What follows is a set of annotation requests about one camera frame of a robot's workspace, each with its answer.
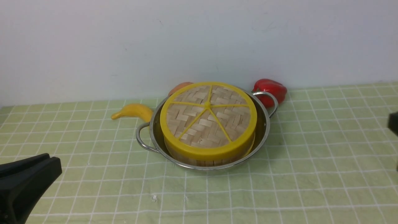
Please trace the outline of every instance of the black object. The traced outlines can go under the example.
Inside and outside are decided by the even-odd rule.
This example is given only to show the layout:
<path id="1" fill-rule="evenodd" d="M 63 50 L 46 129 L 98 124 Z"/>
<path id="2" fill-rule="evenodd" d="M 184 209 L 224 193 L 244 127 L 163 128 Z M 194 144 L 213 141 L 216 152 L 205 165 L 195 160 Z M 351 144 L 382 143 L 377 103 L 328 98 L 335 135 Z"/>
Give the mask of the black object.
<path id="1" fill-rule="evenodd" d="M 0 224 L 24 224 L 61 173 L 61 160 L 47 153 L 0 165 Z"/>
<path id="2" fill-rule="evenodd" d="M 398 112 L 392 113 L 388 117 L 388 128 L 396 135 L 398 136 Z"/>

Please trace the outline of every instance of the metal handle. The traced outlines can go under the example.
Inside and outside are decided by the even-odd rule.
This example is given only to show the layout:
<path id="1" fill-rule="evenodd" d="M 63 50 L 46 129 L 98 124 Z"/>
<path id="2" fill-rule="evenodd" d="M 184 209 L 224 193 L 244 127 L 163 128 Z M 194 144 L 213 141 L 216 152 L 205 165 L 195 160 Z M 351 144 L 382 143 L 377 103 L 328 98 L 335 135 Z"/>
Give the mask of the metal handle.
<path id="1" fill-rule="evenodd" d="M 274 101 L 274 109 L 272 110 L 272 112 L 269 114 L 269 118 L 272 118 L 272 116 L 274 115 L 274 113 L 276 112 L 276 110 L 278 109 L 278 100 L 274 97 L 274 95 L 272 95 L 269 92 L 263 92 L 263 91 L 258 91 L 258 92 L 254 92 L 252 93 L 254 96 L 257 95 L 267 95 L 269 97 L 271 97 L 271 99 Z"/>
<path id="2" fill-rule="evenodd" d="M 135 137 L 137 138 L 137 142 L 141 147 L 143 147 L 144 149 L 146 149 L 148 151 L 160 153 L 156 148 L 150 147 L 149 145 L 145 144 L 144 141 L 141 139 L 141 136 L 140 136 L 141 130 L 148 126 L 149 126 L 149 122 L 143 123 L 140 126 L 138 126 L 137 130 L 135 131 Z"/>

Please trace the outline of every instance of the woven bamboo lid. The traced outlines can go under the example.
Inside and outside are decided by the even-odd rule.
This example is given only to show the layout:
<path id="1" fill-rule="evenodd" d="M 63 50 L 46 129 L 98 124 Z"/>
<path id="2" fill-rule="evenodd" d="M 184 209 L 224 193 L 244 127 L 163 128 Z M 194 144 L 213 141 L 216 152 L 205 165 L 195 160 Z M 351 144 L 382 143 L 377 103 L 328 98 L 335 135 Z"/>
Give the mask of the woven bamboo lid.
<path id="1" fill-rule="evenodd" d="M 225 83 L 195 83 L 168 98 L 160 114 L 166 144 L 198 160 L 225 159 L 251 144 L 257 112 L 251 98 Z"/>

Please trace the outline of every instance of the red bell pepper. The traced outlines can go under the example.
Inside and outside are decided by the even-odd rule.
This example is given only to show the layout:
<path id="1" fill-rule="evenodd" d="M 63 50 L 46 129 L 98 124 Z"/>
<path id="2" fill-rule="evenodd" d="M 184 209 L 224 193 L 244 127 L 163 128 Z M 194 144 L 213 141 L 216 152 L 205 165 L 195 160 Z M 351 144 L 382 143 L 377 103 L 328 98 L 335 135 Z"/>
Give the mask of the red bell pepper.
<path id="1" fill-rule="evenodd" d="M 252 92 L 257 92 L 257 91 L 264 91 L 271 93 L 278 100 L 278 104 L 282 103 L 285 100 L 287 94 L 287 88 L 285 86 L 271 79 L 258 80 L 254 84 Z M 274 102 L 272 98 L 270 98 L 269 96 L 259 95 L 257 97 L 260 99 L 260 101 L 264 104 L 266 108 L 274 106 Z"/>

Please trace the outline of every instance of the yellow banana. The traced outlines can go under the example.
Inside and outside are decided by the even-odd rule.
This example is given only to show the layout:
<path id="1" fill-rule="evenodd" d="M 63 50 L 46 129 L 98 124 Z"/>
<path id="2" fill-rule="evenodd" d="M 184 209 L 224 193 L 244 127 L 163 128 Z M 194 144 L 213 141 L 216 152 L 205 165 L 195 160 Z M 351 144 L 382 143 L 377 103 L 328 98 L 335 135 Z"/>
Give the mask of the yellow banana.
<path id="1" fill-rule="evenodd" d="M 146 105 L 143 104 L 128 104 L 124 106 L 119 112 L 112 114 L 112 120 L 128 116 L 128 117 L 139 117 L 145 122 L 150 122 L 153 111 Z"/>

